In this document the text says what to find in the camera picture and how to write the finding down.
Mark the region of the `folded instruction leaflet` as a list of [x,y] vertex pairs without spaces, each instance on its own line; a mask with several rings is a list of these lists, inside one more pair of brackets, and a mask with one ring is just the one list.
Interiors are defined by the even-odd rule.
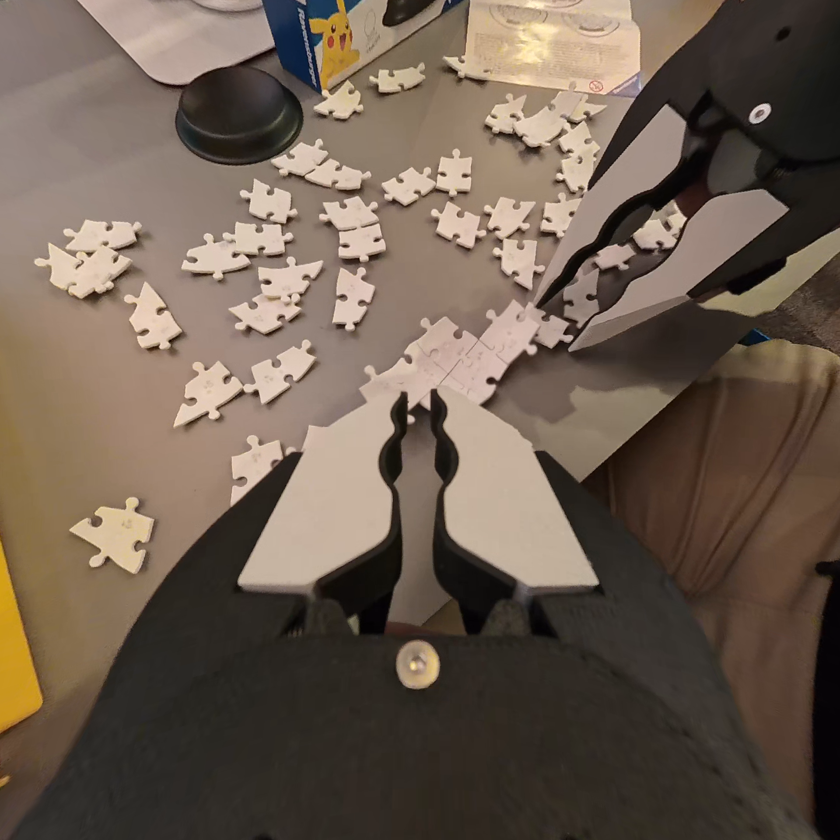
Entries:
[[472,1],[465,57],[491,81],[634,98],[640,37],[629,1]]

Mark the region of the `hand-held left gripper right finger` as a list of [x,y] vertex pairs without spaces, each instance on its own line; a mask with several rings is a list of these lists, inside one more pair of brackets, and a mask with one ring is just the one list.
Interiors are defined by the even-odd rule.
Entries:
[[459,602],[591,592],[597,574],[541,465],[514,427],[466,396],[431,395],[442,486],[434,568]]

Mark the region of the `yellow plastic bin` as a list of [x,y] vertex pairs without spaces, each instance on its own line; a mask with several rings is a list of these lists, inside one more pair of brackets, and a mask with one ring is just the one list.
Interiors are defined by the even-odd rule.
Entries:
[[1,733],[33,716],[42,705],[34,660],[1,549]]

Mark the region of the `white plastic packaging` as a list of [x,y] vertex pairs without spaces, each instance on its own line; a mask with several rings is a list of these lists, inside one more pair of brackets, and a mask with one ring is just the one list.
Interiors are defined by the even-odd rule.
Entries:
[[80,1],[154,81],[182,87],[274,49],[261,2]]

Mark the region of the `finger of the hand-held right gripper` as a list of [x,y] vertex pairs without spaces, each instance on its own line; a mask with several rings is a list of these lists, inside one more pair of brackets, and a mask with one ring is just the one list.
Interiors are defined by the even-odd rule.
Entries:
[[689,293],[788,212],[767,191],[715,196],[682,229],[677,246],[618,301],[588,321],[570,343],[574,353],[608,341],[688,301]]
[[665,104],[590,186],[545,270],[534,295],[536,307],[550,302],[582,263],[609,244],[666,180],[677,172],[686,121]]

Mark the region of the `blue cardboard puzzle box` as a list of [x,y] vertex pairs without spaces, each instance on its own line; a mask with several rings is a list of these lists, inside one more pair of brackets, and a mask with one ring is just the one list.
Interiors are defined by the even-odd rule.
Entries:
[[283,70],[322,92],[459,1],[264,1],[262,5]]

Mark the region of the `assembled white puzzle section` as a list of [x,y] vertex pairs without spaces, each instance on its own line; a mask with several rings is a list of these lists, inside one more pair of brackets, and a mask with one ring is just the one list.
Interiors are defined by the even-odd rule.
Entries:
[[447,387],[473,403],[486,403],[508,369],[539,347],[549,350],[570,343],[573,323],[549,315],[531,303],[511,301],[501,312],[486,313],[486,330],[476,336],[448,317],[421,321],[423,334],[409,344],[392,367],[380,373],[367,366],[360,387],[366,402],[405,394],[407,408],[431,408],[432,391]]

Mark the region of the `black round ball stand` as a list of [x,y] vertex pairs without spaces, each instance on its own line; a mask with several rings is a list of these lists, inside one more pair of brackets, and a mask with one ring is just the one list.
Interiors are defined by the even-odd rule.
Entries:
[[298,97],[251,66],[209,70],[184,86],[175,131],[196,156],[221,165],[251,165],[290,148],[304,123]]

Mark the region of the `scattered loose white puzzle pieces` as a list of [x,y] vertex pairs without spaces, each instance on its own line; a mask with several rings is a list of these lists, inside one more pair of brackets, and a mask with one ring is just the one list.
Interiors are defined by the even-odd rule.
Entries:
[[[470,213],[501,183],[547,179],[556,152],[514,153],[478,117],[499,90],[444,81],[421,96],[374,95],[362,130],[372,150],[363,186],[319,194],[352,175],[299,143],[234,199],[221,170],[194,184],[162,173],[144,210],[151,226],[67,229],[35,269],[28,386],[17,406],[41,411],[45,446],[40,530],[54,571],[74,582],[82,562],[107,566],[116,592],[151,592],[174,549],[221,512],[224,447],[245,432],[299,432],[362,399],[367,366],[384,372],[448,317],[480,336],[487,312],[531,296],[538,241],[500,237]],[[585,265],[546,313],[573,339],[607,304],[607,281],[629,278],[634,243]],[[561,348],[571,344],[559,344]]]

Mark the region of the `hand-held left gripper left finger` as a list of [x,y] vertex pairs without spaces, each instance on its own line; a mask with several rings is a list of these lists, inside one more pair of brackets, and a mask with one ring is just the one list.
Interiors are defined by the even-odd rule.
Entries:
[[394,522],[386,451],[406,431],[406,394],[382,395],[304,444],[238,586],[312,595],[333,573],[384,543]]

